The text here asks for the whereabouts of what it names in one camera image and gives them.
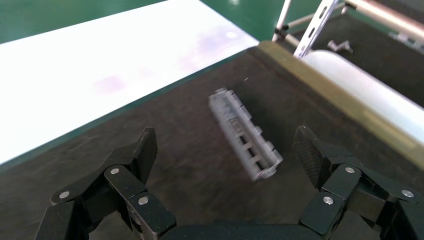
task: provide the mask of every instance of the metal rod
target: metal rod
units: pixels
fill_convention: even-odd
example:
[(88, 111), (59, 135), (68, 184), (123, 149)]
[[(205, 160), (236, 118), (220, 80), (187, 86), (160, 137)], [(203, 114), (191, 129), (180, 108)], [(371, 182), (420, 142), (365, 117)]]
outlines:
[(289, 44), (293, 45), (294, 47), (297, 47), (299, 45), (299, 40), (291, 34), (287, 34), (284, 40), (287, 41)]
[[(345, 4), (344, 4), (344, 3), (337, 4), (337, 5), (335, 6), (334, 10), (341, 9), (341, 8), (343, 8), (344, 6), (345, 6)], [(290, 29), (290, 28), (294, 28), (294, 27), (296, 27), (296, 26), (299, 26), (299, 25), (301, 25), (301, 24), (307, 23), (307, 22), (309, 22), (309, 21), (311, 21), (311, 20), (312, 20), (312, 18), (314, 17), (314, 15), (315, 15), (315, 13), (312, 13), (312, 14), (306, 15), (306, 16), (304, 16), (304, 17), (301, 17), (301, 18), (299, 18), (299, 19), (296, 19), (296, 20), (294, 20), (294, 21), (291, 21), (291, 22), (287, 23), (287, 26), (288, 26), (288, 28)]]
[[(281, 28), (284, 26), (284, 21), (286, 20), (287, 13), (289, 12), (290, 4), (292, 3), (292, 0), (284, 0), (284, 4), (282, 5), (282, 10), (278, 18), (276, 29), (278, 31), (281, 30)], [(274, 35), (272, 36), (272, 41), (275, 42), (278, 40), (278, 34), (274, 32)]]
[(393, 9), (390, 9), (373, 0), (345, 0), (356, 7), (356, 10), (372, 19), (407, 34), (410, 38), (424, 42), (424, 25)]

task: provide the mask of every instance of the white roller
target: white roller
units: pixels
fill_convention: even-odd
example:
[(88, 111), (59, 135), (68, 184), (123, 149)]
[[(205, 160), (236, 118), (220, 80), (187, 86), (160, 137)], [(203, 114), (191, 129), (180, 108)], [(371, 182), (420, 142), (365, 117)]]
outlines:
[(424, 143), (424, 109), (421, 106), (333, 52), (316, 50), (302, 60), (391, 126), (410, 136), (416, 144)]

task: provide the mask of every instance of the metal frame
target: metal frame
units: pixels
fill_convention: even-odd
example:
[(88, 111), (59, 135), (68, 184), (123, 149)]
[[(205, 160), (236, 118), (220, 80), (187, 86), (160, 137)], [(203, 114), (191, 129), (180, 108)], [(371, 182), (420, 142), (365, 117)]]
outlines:
[[(338, 0), (322, 0), (315, 13), (306, 15), (287, 24), (284, 24), (284, 21), (288, 14), (291, 0), (284, 1), (272, 41), (276, 42), (279, 37), (283, 37), (296, 47), (294, 56), (296, 58), (302, 58), (311, 50), (311, 46), (333, 11), (342, 8), (341, 14), (345, 14), (348, 7), (351, 7), (399, 33), (408, 35), (418, 43), (424, 42), (424, 24), (404, 16), (391, 8), (381, 5), (374, 0), (344, 0), (343, 3), (336, 5), (337, 1)], [(310, 21), (310, 23), (305, 32), (307, 34), (304, 34), (300, 41), (290, 34), (282, 34), (283, 31), (307, 23), (308, 21)]]

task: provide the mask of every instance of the green floor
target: green floor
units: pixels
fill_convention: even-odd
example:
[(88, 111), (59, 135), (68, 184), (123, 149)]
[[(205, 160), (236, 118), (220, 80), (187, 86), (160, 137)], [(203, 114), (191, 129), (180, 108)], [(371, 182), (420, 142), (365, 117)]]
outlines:
[[(87, 22), (162, 0), (0, 0), (0, 44)], [(272, 37), (284, 0), (203, 0), (259, 41)], [(287, 20), (317, 9), (320, 0), (296, 0)]]

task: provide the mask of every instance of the dark conveyor belt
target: dark conveyor belt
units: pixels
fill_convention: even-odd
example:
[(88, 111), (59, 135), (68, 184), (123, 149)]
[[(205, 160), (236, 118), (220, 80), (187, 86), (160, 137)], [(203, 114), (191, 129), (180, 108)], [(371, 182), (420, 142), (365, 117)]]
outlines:
[[(271, 178), (251, 182), (220, 130), (208, 96), (223, 87), (234, 90), (264, 138), (283, 155)], [(0, 239), (33, 239), (57, 189), (94, 171), (112, 148), (133, 143), (147, 126), (155, 127), (158, 141), (147, 187), (179, 225), (220, 220), (297, 224), (316, 194), (292, 151), (299, 125), (308, 125), (323, 141), (345, 146), (368, 167), (424, 191), (424, 175), (412, 163), (251, 48), (0, 175)], [(365, 225), (348, 212), (342, 232), (332, 239), (376, 239)], [(112, 215), (91, 236), (121, 240), (132, 233)]]

